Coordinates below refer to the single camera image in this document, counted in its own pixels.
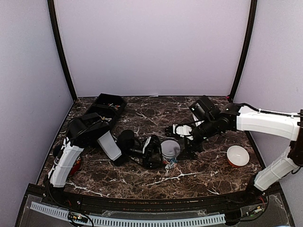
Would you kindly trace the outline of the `silver jar lid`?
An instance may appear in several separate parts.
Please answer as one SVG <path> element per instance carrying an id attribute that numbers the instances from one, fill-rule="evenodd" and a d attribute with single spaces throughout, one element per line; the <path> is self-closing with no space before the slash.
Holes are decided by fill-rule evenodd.
<path id="1" fill-rule="evenodd" d="M 180 145 L 174 140 L 166 140 L 161 143 L 162 155 L 166 158 L 174 158 L 180 154 Z"/>

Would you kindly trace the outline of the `clear plastic jar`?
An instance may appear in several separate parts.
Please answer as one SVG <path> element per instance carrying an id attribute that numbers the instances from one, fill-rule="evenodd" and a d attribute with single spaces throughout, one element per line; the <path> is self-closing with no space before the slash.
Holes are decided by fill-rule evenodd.
<path id="1" fill-rule="evenodd" d="M 176 157 L 167 157 L 162 155 L 162 163 L 165 166 L 165 169 L 173 169 L 176 167 L 178 160 Z"/>

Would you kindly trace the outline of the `black bin with small candies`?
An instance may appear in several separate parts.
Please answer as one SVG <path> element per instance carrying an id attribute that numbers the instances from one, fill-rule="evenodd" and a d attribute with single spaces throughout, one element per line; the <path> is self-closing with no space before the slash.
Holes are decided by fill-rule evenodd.
<path id="1" fill-rule="evenodd" d="M 99 116 L 101 116 L 104 119 L 104 121 L 109 124 L 111 130 L 114 128 L 114 125 L 119 118 L 117 111 L 115 111 L 113 108 L 105 107 L 101 105 L 92 105 L 86 111 L 85 115 L 91 113 L 97 113 Z"/>

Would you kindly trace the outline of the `black bin with lollipops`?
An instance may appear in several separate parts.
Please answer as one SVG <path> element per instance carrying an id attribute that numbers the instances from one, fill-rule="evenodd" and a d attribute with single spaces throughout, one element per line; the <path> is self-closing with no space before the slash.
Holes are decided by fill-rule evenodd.
<path id="1" fill-rule="evenodd" d="M 127 102 L 121 97 L 121 96 L 117 96 L 117 95 L 111 95 L 111 94 L 104 94 L 101 93 L 97 99 L 94 101 L 94 105 L 101 105 L 101 106 L 105 106 L 105 107 L 109 107 L 108 104 L 118 104 L 121 107 L 117 111 L 118 115 L 120 116 L 121 113 L 124 111 Z"/>

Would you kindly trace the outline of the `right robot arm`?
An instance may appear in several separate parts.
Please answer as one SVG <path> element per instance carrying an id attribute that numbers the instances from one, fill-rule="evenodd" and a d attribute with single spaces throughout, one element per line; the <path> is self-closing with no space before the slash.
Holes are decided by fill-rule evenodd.
<path id="1" fill-rule="evenodd" d="M 289 147 L 270 166 L 258 172 L 242 194 L 242 202 L 252 205 L 273 183 L 303 166 L 303 114 L 281 113 L 257 109 L 249 104 L 228 103 L 223 109 L 210 104 L 192 105 L 192 111 L 202 110 L 200 124 L 194 128 L 179 124 L 173 134 L 190 137 L 193 143 L 226 131 L 254 131 L 290 140 Z"/>

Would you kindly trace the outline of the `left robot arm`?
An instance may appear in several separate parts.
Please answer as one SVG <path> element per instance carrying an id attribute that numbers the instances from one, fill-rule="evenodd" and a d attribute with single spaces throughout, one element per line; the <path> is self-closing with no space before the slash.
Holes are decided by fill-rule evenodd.
<path id="1" fill-rule="evenodd" d="M 68 124 L 66 137 L 62 145 L 55 150 L 52 169 L 45 182 L 52 188 L 48 198 L 56 206 L 63 206 L 67 196 L 58 188 L 63 188 L 66 180 L 84 149 L 96 142 L 115 165 L 120 166 L 129 157 L 139 158 L 138 165 L 145 169 L 161 168 L 163 154 L 158 136 L 151 135 L 144 141 L 139 141 L 132 130 L 124 130 L 115 139 L 110 132 L 110 126 L 97 113 L 90 113 L 74 118 Z"/>

